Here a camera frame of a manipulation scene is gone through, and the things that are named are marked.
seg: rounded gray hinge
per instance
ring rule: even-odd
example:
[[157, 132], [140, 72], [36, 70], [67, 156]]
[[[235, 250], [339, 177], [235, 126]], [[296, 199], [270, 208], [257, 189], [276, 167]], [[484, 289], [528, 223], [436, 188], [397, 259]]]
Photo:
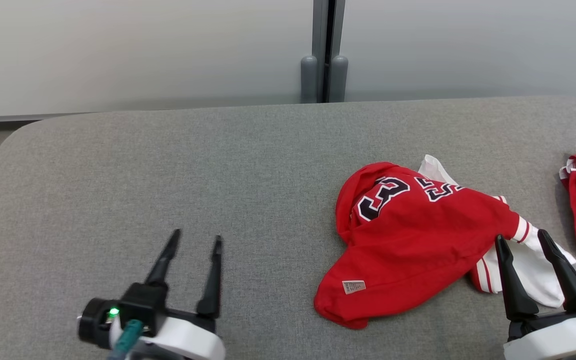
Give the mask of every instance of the rounded gray hinge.
[[313, 55], [301, 59], [301, 103], [317, 103], [317, 57]]
[[348, 58], [342, 55], [333, 57], [330, 61], [330, 82], [328, 101], [343, 103], [346, 98], [346, 74], [348, 73]]

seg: white cloth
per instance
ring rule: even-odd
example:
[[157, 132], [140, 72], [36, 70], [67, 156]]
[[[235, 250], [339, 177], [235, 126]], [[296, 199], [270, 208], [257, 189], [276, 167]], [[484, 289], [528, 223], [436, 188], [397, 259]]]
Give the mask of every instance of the white cloth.
[[[448, 175], [441, 162], [430, 155], [425, 156], [418, 172], [430, 180], [458, 185]], [[504, 203], [506, 202], [503, 196], [494, 196], [494, 198]], [[546, 260], [544, 251], [537, 238], [538, 230], [537, 227], [519, 217], [517, 235], [510, 239], [511, 241], [508, 241], [508, 247], [514, 257], [512, 265], [528, 296], [542, 305], [558, 308], [564, 302], [564, 295], [555, 275], [553, 265]], [[557, 247], [566, 256], [570, 264], [576, 268], [576, 259], [559, 244], [557, 244]], [[493, 294], [502, 291], [499, 262], [494, 246], [477, 262], [477, 266], [471, 271], [470, 275], [475, 286], [481, 291]]]

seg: white cabinet door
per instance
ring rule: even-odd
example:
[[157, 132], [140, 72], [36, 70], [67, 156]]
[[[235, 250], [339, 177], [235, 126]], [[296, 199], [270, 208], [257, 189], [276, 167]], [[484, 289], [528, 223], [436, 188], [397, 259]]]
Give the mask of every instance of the white cabinet door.
[[298, 103], [313, 0], [0, 0], [0, 116]]
[[345, 0], [346, 101], [576, 95], [576, 0]]

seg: gray fabric surface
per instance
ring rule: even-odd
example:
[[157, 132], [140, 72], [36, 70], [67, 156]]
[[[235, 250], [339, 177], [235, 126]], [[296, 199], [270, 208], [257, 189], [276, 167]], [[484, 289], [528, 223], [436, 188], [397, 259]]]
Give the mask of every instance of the gray fabric surface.
[[365, 164], [434, 155], [459, 184], [502, 194], [576, 256], [557, 176], [576, 99], [485, 98], [109, 112], [45, 120], [0, 148], [0, 359], [102, 359], [76, 336], [92, 297], [142, 280], [183, 227], [168, 304], [193, 310], [224, 237], [229, 359], [502, 359], [501, 295], [457, 281], [364, 330], [313, 309], [345, 246], [338, 191]]

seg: teal cable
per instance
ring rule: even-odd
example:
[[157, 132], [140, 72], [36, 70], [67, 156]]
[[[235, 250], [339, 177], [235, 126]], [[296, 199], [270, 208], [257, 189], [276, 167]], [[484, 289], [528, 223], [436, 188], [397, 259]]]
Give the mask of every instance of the teal cable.
[[143, 322], [135, 319], [128, 321], [123, 328], [123, 333], [114, 344], [106, 360], [126, 360], [126, 356], [128, 356], [130, 350], [137, 344], [137, 340], [141, 337], [142, 332], [144, 332]]

